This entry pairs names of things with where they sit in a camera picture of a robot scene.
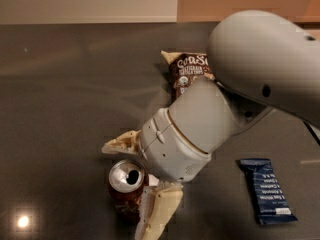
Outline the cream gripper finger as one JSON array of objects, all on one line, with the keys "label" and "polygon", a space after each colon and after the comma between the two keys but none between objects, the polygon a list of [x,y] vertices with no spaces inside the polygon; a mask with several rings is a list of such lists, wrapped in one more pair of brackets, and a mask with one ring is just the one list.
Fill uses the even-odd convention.
[{"label": "cream gripper finger", "polygon": [[183,197],[180,183],[160,181],[143,188],[135,240],[159,240]]},{"label": "cream gripper finger", "polygon": [[127,131],[115,139],[106,142],[101,151],[104,154],[137,155],[139,151],[139,136],[141,131]]}]

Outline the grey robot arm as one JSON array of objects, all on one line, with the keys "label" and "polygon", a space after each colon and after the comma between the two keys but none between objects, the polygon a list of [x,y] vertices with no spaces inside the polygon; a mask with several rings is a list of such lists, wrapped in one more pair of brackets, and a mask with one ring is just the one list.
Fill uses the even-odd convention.
[{"label": "grey robot arm", "polygon": [[158,240],[176,211],[183,185],[213,152],[276,108],[320,126],[320,42],[292,22],[264,11],[221,21],[208,40],[211,78],[199,77],[139,131],[104,144],[130,157],[121,167],[159,182],[144,187],[135,240]]}]

